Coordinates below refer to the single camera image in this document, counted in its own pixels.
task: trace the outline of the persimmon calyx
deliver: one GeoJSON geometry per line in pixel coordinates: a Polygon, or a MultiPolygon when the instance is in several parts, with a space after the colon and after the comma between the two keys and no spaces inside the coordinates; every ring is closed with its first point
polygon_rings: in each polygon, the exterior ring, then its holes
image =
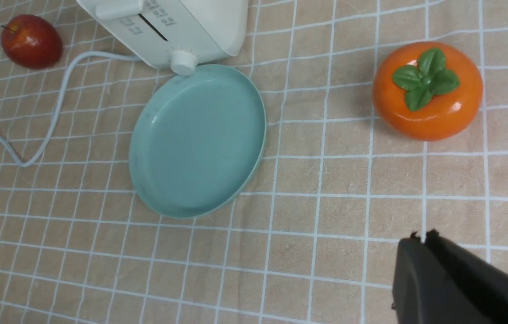
{"type": "Polygon", "coordinates": [[[446,57],[439,47],[422,53],[416,66],[406,64],[397,68],[392,81],[406,90],[404,100],[410,111],[417,111],[434,96],[447,94],[460,86],[456,73],[446,68],[446,57]]]}

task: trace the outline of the power cord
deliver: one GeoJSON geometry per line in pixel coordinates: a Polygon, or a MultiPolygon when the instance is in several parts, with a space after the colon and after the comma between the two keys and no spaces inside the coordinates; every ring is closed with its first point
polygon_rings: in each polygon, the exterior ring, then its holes
{"type": "Polygon", "coordinates": [[[48,133],[46,134],[46,137],[42,141],[42,144],[40,145],[40,148],[38,148],[38,151],[36,151],[36,154],[32,156],[30,160],[27,162],[23,162],[22,159],[16,154],[12,146],[6,141],[3,137],[0,136],[0,143],[5,146],[5,149],[8,151],[9,155],[13,158],[13,160],[18,164],[18,166],[22,168],[26,168],[34,164],[40,156],[44,153],[44,150],[46,150],[46,146],[48,145],[48,142],[50,142],[50,139],[52,138],[52,134],[54,133],[54,128],[56,128],[56,123],[58,123],[58,117],[60,117],[60,111],[62,109],[62,102],[64,101],[64,94],[66,92],[66,88],[68,86],[68,80],[70,78],[70,74],[72,73],[73,69],[76,67],[77,63],[81,61],[84,58],[87,57],[104,57],[109,59],[119,59],[122,61],[141,61],[141,58],[137,56],[127,56],[127,55],[118,55],[113,53],[106,53],[106,52],[100,52],[100,51],[89,51],[85,53],[81,53],[77,57],[75,57],[68,68],[66,69],[66,72],[64,73],[64,77],[62,78],[62,86],[60,87],[60,93],[58,94],[58,100],[56,101],[56,107],[54,108],[54,113],[52,114],[52,120],[50,122],[50,129],[48,129],[48,133]]]}

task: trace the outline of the white toaster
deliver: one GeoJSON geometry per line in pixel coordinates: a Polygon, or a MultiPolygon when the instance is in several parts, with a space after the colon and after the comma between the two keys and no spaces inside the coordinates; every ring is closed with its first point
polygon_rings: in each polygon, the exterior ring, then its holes
{"type": "Polygon", "coordinates": [[[248,0],[77,0],[154,68],[188,76],[197,64],[238,55],[248,0]]]}

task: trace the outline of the light blue plate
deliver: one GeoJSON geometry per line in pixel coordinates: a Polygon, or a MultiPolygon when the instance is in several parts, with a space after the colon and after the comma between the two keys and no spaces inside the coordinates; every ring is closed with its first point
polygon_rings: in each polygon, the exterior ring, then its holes
{"type": "Polygon", "coordinates": [[[254,84],[231,67],[199,66],[166,82],[142,111],[130,145],[132,183],[161,215],[205,215],[246,186],[265,141],[254,84]]]}

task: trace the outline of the persimmon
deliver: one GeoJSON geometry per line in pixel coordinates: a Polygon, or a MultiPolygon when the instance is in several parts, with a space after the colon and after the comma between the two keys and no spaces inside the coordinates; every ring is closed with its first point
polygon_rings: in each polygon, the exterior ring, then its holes
{"type": "Polygon", "coordinates": [[[391,127],[422,141],[464,130],[482,101],[482,77],[464,53],[424,41],[400,47],[382,62],[372,100],[391,127]]]}

